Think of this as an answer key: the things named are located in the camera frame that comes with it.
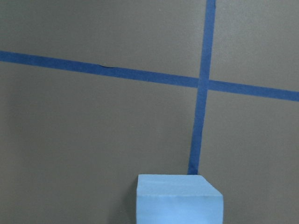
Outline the light blue foam block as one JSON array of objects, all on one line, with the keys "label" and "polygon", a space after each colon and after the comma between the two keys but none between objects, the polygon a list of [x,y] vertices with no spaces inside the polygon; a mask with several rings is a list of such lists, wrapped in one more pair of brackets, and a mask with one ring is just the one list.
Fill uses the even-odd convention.
[{"label": "light blue foam block", "polygon": [[223,216],[223,195],[200,175],[138,176],[138,224],[221,224]]}]

